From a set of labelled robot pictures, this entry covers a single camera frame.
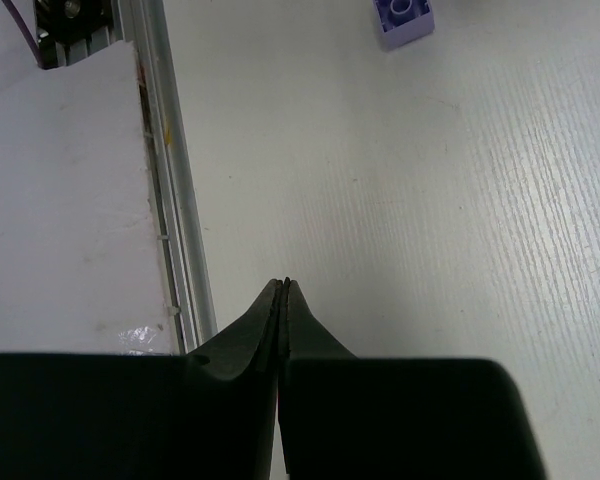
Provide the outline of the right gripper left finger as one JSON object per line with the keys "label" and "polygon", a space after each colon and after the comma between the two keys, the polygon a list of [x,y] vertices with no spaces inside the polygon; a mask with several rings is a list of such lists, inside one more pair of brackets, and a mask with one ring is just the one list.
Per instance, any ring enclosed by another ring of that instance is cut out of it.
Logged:
{"label": "right gripper left finger", "polygon": [[187,366],[223,382],[264,371],[276,351],[282,290],[281,280],[270,280],[244,314],[185,355]]}

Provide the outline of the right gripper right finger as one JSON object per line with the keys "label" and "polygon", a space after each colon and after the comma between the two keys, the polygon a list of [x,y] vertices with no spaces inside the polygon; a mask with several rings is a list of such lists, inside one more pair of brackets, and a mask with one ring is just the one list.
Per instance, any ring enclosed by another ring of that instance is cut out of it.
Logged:
{"label": "right gripper right finger", "polygon": [[356,356],[339,342],[315,318],[296,280],[286,278],[282,287],[279,310],[278,335],[278,424],[282,442],[285,471],[292,473],[292,415],[291,374],[293,360],[309,358],[319,360],[356,359]]}

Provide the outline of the purple upside-down lego brick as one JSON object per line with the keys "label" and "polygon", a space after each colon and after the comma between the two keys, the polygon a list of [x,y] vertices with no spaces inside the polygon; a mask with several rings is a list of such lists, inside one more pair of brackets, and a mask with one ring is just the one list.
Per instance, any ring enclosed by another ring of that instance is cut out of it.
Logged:
{"label": "purple upside-down lego brick", "polygon": [[375,0],[383,47],[395,50],[434,32],[434,14],[427,0]]}

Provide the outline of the aluminium table front rail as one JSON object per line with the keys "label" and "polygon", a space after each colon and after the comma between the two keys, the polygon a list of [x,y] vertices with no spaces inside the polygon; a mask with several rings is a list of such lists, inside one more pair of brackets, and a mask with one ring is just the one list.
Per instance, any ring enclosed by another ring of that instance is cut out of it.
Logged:
{"label": "aluminium table front rail", "polygon": [[112,6],[116,34],[133,42],[137,52],[167,312],[174,321],[177,351],[185,353],[213,337],[217,324],[165,7],[162,1],[114,1]]}

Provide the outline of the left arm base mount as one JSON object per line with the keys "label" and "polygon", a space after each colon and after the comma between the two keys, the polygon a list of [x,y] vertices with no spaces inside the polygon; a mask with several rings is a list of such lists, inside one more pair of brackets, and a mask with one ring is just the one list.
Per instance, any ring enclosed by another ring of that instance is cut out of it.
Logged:
{"label": "left arm base mount", "polygon": [[45,70],[75,64],[116,41],[111,1],[37,0],[34,6]]}

